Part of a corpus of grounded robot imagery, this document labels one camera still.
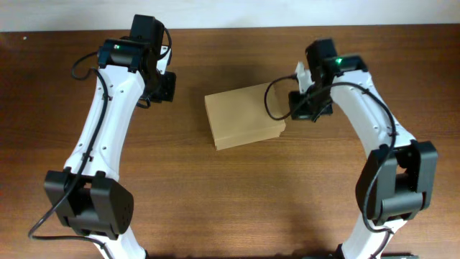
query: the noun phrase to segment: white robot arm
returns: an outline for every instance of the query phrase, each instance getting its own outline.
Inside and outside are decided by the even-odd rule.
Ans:
[[[164,32],[169,46],[162,46]],[[99,49],[99,69],[93,68],[98,75],[96,92],[85,126],[64,171],[47,174],[45,190],[53,207],[29,232],[32,239],[91,241],[105,259],[148,258],[130,227],[134,198],[118,184],[119,161],[135,106],[173,100],[175,74],[166,71],[171,52],[163,24],[142,15],[134,17],[130,36],[109,39]],[[53,210],[78,236],[33,235]]]
[[[389,110],[382,108],[386,104],[359,56],[337,56],[332,40],[318,40],[306,52],[312,71],[305,70],[302,63],[295,70],[292,78],[297,79],[299,91],[290,93],[291,117],[316,121],[322,114],[332,113],[332,102],[338,104],[369,158],[356,185],[361,211],[364,200],[370,200],[366,219],[358,217],[350,238],[339,246],[334,257],[378,259],[396,231],[418,211],[428,208],[438,157],[436,149],[430,142],[418,143]],[[388,152],[394,137],[394,149],[389,150],[385,160],[383,153]],[[406,172],[396,176],[398,165]]]

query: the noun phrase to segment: wood grain surface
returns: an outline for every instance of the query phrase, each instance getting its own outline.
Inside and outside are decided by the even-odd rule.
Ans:
[[[88,243],[33,242],[27,231],[50,206],[46,172],[63,167],[92,102],[95,77],[75,81],[71,65],[127,33],[0,34],[0,258],[101,258]],[[120,165],[120,182],[136,201],[132,228],[150,254],[321,253],[350,235],[366,158],[337,106],[317,123],[288,119],[277,139],[216,152],[204,105],[205,95],[292,73],[306,62],[307,45],[333,37],[340,53],[362,55],[394,115],[439,152],[431,207],[386,251],[459,257],[460,25],[175,29],[171,36],[175,100],[134,111]],[[282,105],[295,87],[276,86]],[[53,216],[39,233],[72,231]]]

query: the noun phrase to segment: cardboard box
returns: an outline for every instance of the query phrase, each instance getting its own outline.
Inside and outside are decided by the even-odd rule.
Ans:
[[[275,121],[265,111],[268,83],[205,96],[206,111],[217,150],[279,137],[284,120]],[[275,89],[267,96],[272,114],[281,117]]]

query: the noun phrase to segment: black cable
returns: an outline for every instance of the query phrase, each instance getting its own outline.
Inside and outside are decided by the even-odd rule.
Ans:
[[[137,102],[136,106],[139,107],[139,108],[143,108],[143,109],[150,108],[150,99],[145,98],[145,99],[142,99],[142,100],[145,101],[145,104],[141,104],[141,103]]]
[[[382,244],[380,244],[380,246],[377,248],[377,250],[371,254],[371,256],[369,257],[369,259],[377,259],[377,256],[383,252],[383,250],[385,249],[385,247],[387,246],[388,242],[390,241],[390,238],[391,238],[391,235],[394,235],[395,233],[393,231],[386,231],[385,232],[385,237],[382,241]]]
[[[161,60],[163,59],[164,57],[166,57],[167,53],[171,51],[171,48],[173,47],[173,41],[171,40],[171,35],[170,35],[170,32],[165,28],[165,33],[166,33],[166,36],[167,36],[167,42],[169,43],[168,46],[167,46],[167,50],[161,54],[158,58],[158,60]]]
[[[316,120],[322,115],[322,113],[328,108],[330,107],[332,104],[328,104],[328,105],[325,105],[320,111],[319,113],[316,115],[316,117],[313,119],[313,122],[316,122]]]
[[[30,229],[29,233],[28,233],[28,237],[32,240],[81,240],[81,241],[87,241],[87,242],[92,242],[92,243],[95,243],[97,245],[99,245],[99,247],[101,249],[104,250],[104,252],[107,254],[107,257],[109,259],[112,259],[112,256],[108,250],[108,248],[106,247],[106,244],[100,240],[97,240],[97,239],[94,239],[94,238],[91,238],[91,237],[81,237],[81,236],[68,236],[68,235],[63,235],[63,236],[36,236],[34,235],[34,232],[37,231],[43,223],[45,223],[45,221],[51,217],[51,215],[56,211],[56,209],[58,209],[58,207],[69,197],[69,195],[72,193],[73,189],[77,186],[78,184],[78,181],[80,180],[81,178],[81,174],[83,173],[83,169],[85,168],[85,165],[86,163],[88,162],[88,159],[90,157],[90,153],[93,149],[93,146],[94,146],[94,142],[96,141],[96,138],[97,138],[97,135],[99,133],[99,130],[101,129],[101,126],[102,126],[102,122],[104,120],[104,116],[106,114],[106,110],[107,110],[107,105],[108,105],[108,102],[109,102],[109,90],[107,89],[107,85],[106,85],[106,82],[104,80],[104,78],[102,77],[102,75],[99,73],[99,71],[97,70],[97,68],[89,68],[88,69],[88,72],[84,75],[84,76],[77,76],[75,74],[75,68],[77,67],[77,65],[85,60],[86,58],[89,58],[91,57],[92,55],[95,55],[97,54],[97,52],[94,52],[94,53],[90,53],[90,54],[87,54],[86,56],[80,58],[79,60],[77,60],[75,62],[75,64],[73,65],[72,67],[72,77],[76,80],[85,80],[89,77],[90,75],[90,72],[93,71],[97,77],[99,78],[99,81],[101,82],[102,84],[102,87],[103,87],[103,106],[102,106],[102,110],[101,110],[101,115],[99,116],[99,120],[98,120],[98,123],[96,125],[96,128],[94,129],[94,133],[93,135],[91,136],[91,140],[88,144],[88,148],[86,149],[86,152],[84,152],[83,154],[83,160],[81,162],[81,165],[80,165],[80,168],[78,169],[78,172],[77,174],[75,175],[75,178],[72,180],[72,182],[70,182],[70,184],[68,186],[66,186],[65,188],[65,193],[62,197],[60,197],[60,199],[51,206],[51,208],[43,215],[42,218],[40,218],[38,220],[38,222]]]
[[[280,77],[276,80],[274,80],[272,83],[270,83],[270,85],[268,85],[267,87],[267,90],[265,91],[265,94],[264,94],[264,105],[265,105],[265,110],[267,111],[268,113],[268,116],[270,116],[270,118],[274,119],[274,120],[283,120],[283,119],[286,119],[288,118],[293,112],[295,112],[296,110],[298,110],[302,104],[305,103],[306,99],[302,100],[294,109],[290,110],[286,115],[284,116],[281,116],[281,117],[274,117],[273,114],[270,112],[270,109],[268,109],[268,103],[267,103],[267,97],[268,97],[268,91],[270,91],[270,88],[272,88],[273,85],[275,85],[277,82],[279,81],[283,81],[285,79],[293,79],[293,80],[297,80],[297,74],[292,74],[292,75],[289,75],[289,76],[283,76],[283,77]]]

